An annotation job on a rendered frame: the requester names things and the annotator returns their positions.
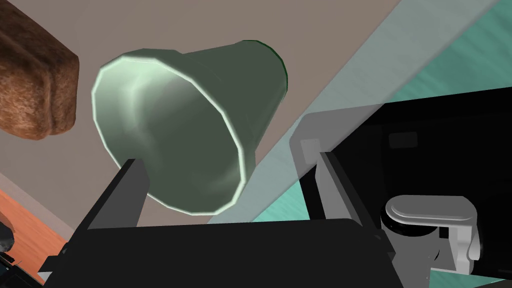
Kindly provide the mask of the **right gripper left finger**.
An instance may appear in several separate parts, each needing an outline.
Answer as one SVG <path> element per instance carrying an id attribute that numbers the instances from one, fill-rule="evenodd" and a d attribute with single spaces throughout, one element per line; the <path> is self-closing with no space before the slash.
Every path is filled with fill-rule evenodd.
<path id="1" fill-rule="evenodd" d="M 141 159 L 128 159 L 78 226 L 78 230 L 131 228 L 139 221 L 150 187 Z"/>

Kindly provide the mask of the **brown bread loaf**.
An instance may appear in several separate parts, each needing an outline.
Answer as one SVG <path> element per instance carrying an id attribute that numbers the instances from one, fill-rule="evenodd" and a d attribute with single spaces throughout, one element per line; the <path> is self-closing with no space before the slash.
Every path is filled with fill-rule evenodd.
<path id="1" fill-rule="evenodd" d="M 8 0 L 0 0 L 0 129 L 38 141 L 76 121 L 76 54 Z"/>

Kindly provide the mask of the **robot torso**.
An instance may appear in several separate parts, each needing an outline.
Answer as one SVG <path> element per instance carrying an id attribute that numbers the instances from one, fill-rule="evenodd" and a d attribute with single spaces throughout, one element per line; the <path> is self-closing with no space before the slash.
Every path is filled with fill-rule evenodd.
<path id="1" fill-rule="evenodd" d="M 309 214 L 317 156 L 334 158 L 364 215 L 398 195 L 457 195 L 476 208 L 473 273 L 512 280 L 512 86 L 307 114 L 289 146 Z"/>

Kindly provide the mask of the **green cup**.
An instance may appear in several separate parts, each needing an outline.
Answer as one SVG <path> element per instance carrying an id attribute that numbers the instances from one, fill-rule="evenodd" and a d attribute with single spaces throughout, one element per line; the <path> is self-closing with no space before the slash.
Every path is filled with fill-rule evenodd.
<path id="1" fill-rule="evenodd" d="M 118 166 L 143 160 L 151 198 L 214 216 L 240 198 L 288 89 L 282 57 L 258 40 L 188 53 L 143 48 L 100 67 L 92 115 Z"/>

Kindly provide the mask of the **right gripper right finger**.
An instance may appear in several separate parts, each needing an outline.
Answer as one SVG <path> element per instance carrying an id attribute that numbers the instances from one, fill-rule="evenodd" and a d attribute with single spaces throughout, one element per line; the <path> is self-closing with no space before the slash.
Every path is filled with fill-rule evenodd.
<path id="1" fill-rule="evenodd" d="M 378 229 L 334 153 L 319 152 L 299 184 L 310 220 L 351 219 L 364 228 Z"/>

